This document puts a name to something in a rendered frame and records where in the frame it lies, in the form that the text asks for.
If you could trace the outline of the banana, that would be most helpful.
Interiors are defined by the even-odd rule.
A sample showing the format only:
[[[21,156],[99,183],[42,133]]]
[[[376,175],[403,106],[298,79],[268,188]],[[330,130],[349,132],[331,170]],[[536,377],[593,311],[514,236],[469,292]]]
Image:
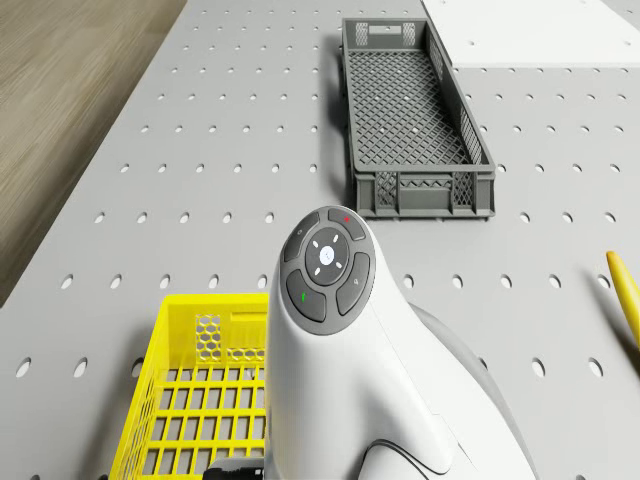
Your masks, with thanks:
[[[619,303],[640,350],[640,288],[616,252],[607,251],[606,259]]]

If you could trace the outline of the white board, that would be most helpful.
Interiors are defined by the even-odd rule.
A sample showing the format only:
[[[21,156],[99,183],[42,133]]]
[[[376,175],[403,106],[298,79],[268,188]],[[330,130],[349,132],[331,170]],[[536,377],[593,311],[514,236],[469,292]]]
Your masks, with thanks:
[[[602,0],[422,3],[455,67],[640,67],[640,30]]]

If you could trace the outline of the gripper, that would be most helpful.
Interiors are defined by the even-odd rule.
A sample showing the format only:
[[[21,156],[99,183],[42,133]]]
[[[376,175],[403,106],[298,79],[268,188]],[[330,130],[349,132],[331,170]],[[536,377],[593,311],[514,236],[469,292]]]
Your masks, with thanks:
[[[263,457],[216,459],[204,472],[204,480],[264,480]]]

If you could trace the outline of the yellow basket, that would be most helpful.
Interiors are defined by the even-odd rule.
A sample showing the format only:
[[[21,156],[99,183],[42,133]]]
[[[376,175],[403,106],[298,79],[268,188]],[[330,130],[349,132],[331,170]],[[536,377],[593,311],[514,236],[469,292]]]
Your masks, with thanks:
[[[202,480],[263,457],[267,307],[265,293],[163,300],[109,480]]]

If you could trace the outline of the dark grey basket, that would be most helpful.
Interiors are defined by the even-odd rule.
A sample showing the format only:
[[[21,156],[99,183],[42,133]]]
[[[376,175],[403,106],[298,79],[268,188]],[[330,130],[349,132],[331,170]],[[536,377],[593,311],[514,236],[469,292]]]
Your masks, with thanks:
[[[365,218],[490,218],[495,164],[431,19],[346,18],[355,209]]]

